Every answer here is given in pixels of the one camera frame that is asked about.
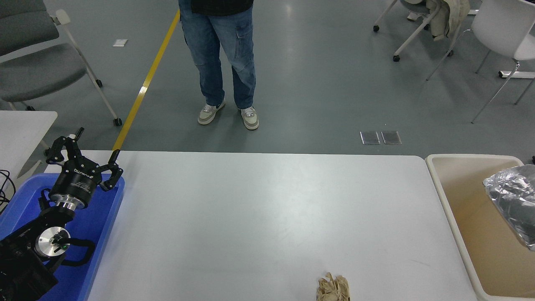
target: aluminum foil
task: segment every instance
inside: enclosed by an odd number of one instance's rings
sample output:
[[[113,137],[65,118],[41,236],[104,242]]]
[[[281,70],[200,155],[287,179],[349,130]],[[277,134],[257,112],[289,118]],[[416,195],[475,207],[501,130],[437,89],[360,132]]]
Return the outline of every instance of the aluminum foil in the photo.
[[[535,251],[535,165],[503,170],[485,179],[483,185],[520,241]]]

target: white table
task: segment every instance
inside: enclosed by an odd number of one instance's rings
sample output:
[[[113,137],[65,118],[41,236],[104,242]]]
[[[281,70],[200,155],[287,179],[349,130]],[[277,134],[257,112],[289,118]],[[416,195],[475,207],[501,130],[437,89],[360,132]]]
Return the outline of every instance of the white table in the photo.
[[[0,110],[0,169],[15,179],[57,117],[56,112]]]
[[[418,157],[121,152],[119,165],[90,301],[315,300],[326,272],[353,300],[477,300]]]

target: black cable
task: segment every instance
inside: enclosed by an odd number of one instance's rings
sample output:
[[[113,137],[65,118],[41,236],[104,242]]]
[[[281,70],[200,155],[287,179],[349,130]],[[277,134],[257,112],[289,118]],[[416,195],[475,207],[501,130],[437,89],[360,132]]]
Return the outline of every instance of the black cable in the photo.
[[[10,178],[11,173],[9,172],[9,170],[0,169],[0,175],[3,175],[5,177],[5,180],[2,183],[2,186],[0,187],[0,205],[3,205],[3,203],[9,203],[11,201],[11,199],[8,199],[5,195],[5,184],[7,184],[8,181],[10,182],[11,186],[13,187],[13,195],[15,195],[15,193],[17,192],[17,188],[15,188],[15,183],[13,183],[13,180]],[[0,210],[0,214],[4,213],[6,207],[7,206],[4,206],[4,208]]]

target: sneaker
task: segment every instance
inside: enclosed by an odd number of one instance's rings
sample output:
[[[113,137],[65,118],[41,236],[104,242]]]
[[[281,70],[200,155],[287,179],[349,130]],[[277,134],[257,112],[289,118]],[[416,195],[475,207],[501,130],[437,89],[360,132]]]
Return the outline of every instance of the sneaker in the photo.
[[[223,99],[223,102],[218,107],[205,104],[204,108],[199,113],[199,118],[197,119],[197,121],[202,125],[211,123],[214,117],[216,116],[217,111],[219,111],[224,106],[225,106],[224,99]]]
[[[240,109],[241,117],[243,118],[243,124],[247,130],[256,130],[258,128],[258,115],[253,107],[247,109]]]
[[[420,17],[420,15],[418,15],[417,13],[409,11],[409,15],[407,16],[407,20],[416,21],[416,20],[418,20],[419,17]]]

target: jeans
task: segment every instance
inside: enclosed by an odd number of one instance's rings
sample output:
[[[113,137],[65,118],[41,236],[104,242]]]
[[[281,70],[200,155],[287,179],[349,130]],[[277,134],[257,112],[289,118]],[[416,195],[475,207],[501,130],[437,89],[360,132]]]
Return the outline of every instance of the jeans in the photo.
[[[191,0],[179,0],[184,38],[199,70],[206,104],[218,106],[225,97],[219,49],[232,65],[234,102],[239,109],[253,105],[256,86],[253,60],[253,8],[231,16],[192,13]]]

